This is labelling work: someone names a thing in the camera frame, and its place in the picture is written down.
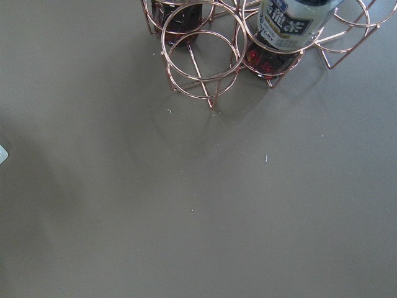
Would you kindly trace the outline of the sauce bottle middle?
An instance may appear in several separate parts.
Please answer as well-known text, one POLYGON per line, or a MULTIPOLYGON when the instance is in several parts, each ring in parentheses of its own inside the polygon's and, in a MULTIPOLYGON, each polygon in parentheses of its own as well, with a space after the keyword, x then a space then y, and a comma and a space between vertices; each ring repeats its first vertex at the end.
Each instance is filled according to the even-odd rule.
MULTIPOLYGON (((152 17, 156 25, 163 27, 168 17, 187 1, 174 2, 175 4, 165 4, 161 1, 151 2, 152 17)), ((168 45, 173 45, 182 37, 180 34, 172 34, 171 32, 186 33, 198 28, 202 23, 202 11, 203 6, 198 4, 189 6, 176 14, 167 26, 168 33, 165 34, 165 43, 168 45)))

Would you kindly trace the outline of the sauce bottle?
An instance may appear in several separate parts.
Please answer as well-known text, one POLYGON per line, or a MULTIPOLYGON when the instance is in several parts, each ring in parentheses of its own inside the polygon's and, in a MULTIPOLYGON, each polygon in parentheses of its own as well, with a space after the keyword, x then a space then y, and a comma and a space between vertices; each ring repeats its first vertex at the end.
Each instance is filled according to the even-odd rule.
MULTIPOLYGON (((168 17, 187 1, 174 2, 175 4, 165 4, 161 1, 151 2, 152 17, 156 25, 163 27, 168 17)), ((172 34, 171 32, 186 33, 198 28, 202 23, 202 11, 203 6, 198 4, 189 6, 176 14, 167 26, 168 33, 165 34, 165 43, 168 45, 173 45, 182 37, 180 34, 172 34)))
POLYGON ((341 1, 262 1, 254 37, 266 50, 251 42, 245 63, 261 78, 277 79, 292 65, 299 50, 307 47, 334 15, 341 1))

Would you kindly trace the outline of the sauce bottle front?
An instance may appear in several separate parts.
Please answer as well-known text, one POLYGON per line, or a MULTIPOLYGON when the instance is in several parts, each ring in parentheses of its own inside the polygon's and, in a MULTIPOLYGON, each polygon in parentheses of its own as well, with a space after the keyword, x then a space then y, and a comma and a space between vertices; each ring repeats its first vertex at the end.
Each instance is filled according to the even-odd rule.
POLYGON ((251 42, 245 63, 261 78, 277 79, 292 65, 299 50, 307 47, 334 15, 341 1, 262 1, 254 37, 266 50, 251 42))

